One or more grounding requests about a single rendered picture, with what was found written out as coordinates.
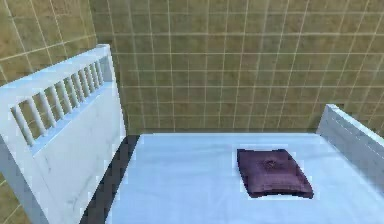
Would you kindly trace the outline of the white bed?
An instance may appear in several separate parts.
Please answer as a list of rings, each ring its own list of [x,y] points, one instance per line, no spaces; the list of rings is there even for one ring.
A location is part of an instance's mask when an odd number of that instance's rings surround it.
[[[314,197],[251,198],[238,149],[287,150]],[[0,173],[32,224],[384,224],[384,137],[337,106],[315,133],[130,135],[106,44],[0,87]]]

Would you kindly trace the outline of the dark purple pillow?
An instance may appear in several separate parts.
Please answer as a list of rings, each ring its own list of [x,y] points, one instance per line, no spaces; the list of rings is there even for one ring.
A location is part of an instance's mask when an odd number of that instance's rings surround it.
[[[312,199],[313,188],[295,159],[285,149],[238,149],[237,165],[251,198],[291,195]]]

